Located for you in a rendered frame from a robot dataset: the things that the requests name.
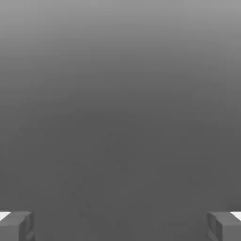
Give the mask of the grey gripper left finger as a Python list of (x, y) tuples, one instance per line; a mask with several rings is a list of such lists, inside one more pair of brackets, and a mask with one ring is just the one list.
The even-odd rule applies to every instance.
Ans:
[(34, 212), (0, 211), (0, 241), (35, 241)]

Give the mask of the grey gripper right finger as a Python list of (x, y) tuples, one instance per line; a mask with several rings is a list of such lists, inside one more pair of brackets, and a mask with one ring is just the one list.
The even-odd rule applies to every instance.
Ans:
[(241, 241), (241, 211), (208, 212), (207, 237), (210, 241)]

